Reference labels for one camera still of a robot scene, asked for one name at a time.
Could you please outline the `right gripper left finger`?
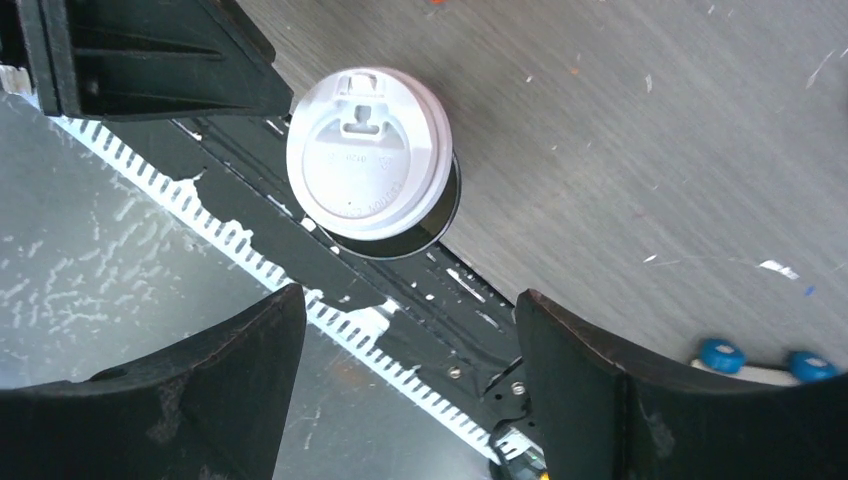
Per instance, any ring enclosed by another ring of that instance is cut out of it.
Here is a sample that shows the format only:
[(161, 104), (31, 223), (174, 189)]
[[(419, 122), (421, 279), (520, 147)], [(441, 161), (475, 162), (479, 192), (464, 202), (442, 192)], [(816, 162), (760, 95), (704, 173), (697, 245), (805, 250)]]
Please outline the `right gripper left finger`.
[(5, 479), (269, 479), (306, 333), (300, 285), (83, 382), (1, 394)]

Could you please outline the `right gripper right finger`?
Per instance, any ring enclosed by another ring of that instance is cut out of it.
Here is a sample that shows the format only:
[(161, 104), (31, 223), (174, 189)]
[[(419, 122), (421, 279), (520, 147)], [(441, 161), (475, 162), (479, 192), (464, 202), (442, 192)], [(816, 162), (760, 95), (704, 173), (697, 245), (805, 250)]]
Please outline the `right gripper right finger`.
[(843, 479), (847, 378), (768, 385), (685, 365), (528, 290), (515, 307), (554, 479)]

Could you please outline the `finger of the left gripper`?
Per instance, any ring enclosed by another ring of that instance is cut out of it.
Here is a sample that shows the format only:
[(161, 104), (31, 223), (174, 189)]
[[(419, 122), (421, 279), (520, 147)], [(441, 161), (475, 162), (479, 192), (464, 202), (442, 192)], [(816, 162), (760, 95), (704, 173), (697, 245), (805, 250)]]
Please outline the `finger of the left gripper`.
[(49, 116), (282, 116), (293, 93), (236, 1), (16, 1), (13, 91)]

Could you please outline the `white sip lid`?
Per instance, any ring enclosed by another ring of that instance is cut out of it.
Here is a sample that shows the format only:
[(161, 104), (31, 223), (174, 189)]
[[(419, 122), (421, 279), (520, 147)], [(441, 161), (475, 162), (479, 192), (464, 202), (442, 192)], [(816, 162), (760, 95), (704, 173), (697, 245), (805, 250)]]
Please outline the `white sip lid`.
[(410, 231), (459, 179), (440, 99), (389, 67), (340, 70), (314, 84), (292, 114), (285, 160), (306, 215), (358, 241)]

